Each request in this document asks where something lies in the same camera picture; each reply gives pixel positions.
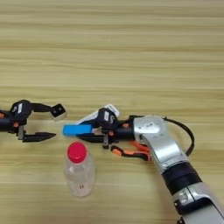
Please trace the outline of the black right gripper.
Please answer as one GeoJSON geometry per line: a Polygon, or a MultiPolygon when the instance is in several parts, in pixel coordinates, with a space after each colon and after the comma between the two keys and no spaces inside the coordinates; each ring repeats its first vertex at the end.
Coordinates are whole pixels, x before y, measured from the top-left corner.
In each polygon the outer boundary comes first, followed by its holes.
{"type": "Polygon", "coordinates": [[[120,141],[134,141],[134,115],[130,115],[127,120],[114,120],[113,124],[103,124],[101,132],[103,135],[80,134],[77,137],[92,144],[102,144],[103,149],[108,149],[113,143],[120,141]]]}

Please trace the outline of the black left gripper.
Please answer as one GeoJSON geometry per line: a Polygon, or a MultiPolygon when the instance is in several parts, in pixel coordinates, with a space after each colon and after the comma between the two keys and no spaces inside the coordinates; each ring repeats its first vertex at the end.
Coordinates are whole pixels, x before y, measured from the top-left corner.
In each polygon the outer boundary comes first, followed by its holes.
{"type": "MultiPolygon", "coordinates": [[[[51,106],[42,103],[33,103],[31,108],[34,112],[53,112],[51,106]]],[[[42,142],[55,137],[55,134],[50,132],[36,132],[28,135],[23,126],[27,124],[29,115],[29,111],[12,112],[0,110],[0,132],[17,133],[18,139],[23,143],[42,142]]]]}

